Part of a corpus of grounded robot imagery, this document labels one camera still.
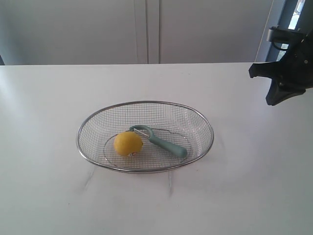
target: white tabletop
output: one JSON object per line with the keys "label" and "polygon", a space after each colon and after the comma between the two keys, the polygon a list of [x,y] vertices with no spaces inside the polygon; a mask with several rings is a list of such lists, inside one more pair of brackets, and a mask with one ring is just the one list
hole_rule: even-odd
{"label": "white tabletop", "polygon": [[[268,106],[250,65],[0,67],[0,234],[312,234],[313,91]],[[197,109],[211,151],[144,175],[83,159],[84,119],[133,100]]]}

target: wire mesh basket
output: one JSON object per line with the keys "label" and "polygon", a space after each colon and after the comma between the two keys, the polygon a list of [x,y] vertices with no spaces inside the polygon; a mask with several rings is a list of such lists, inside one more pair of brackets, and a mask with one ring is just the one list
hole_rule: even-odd
{"label": "wire mesh basket", "polygon": [[[114,137],[131,126],[149,126],[155,136],[182,146],[185,157],[142,138],[142,150],[135,156],[119,156]],[[213,144],[213,129],[208,120],[193,108],[161,101],[137,101],[117,104],[97,111],[80,127],[76,144],[89,162],[127,173],[162,172],[192,163],[208,153]]]}

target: teal peeler handle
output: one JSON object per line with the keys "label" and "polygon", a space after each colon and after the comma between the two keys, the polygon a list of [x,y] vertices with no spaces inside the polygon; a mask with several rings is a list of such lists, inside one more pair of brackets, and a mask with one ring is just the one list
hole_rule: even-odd
{"label": "teal peeler handle", "polygon": [[187,156],[187,150],[184,147],[181,147],[179,145],[170,143],[168,141],[165,141],[165,140],[162,140],[162,139],[156,137],[153,133],[153,130],[151,128],[149,128],[148,126],[136,125],[136,126],[132,126],[130,128],[131,131],[134,129],[148,131],[150,134],[150,137],[148,138],[148,140],[151,143],[154,143],[155,145],[173,153],[174,155],[181,157],[181,158],[184,158]]}

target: metal wire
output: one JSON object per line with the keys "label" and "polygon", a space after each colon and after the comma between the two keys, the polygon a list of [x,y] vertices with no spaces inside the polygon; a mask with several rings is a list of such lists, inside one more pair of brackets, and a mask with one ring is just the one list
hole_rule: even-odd
{"label": "metal wire", "polygon": [[[155,136],[187,149],[179,158],[142,138],[143,148],[132,157],[119,156],[114,137],[133,125],[146,125]],[[204,156],[213,143],[213,129],[198,111],[159,101],[123,103],[99,110],[78,131],[78,150],[88,161],[113,170],[148,173],[174,169]]]}

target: lemon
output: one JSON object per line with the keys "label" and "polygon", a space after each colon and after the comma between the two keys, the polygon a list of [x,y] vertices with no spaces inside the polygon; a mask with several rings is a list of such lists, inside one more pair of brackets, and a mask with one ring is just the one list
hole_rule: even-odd
{"label": "lemon", "polygon": [[142,145],[140,135],[132,131],[120,133],[114,139],[114,149],[122,156],[140,152]]}

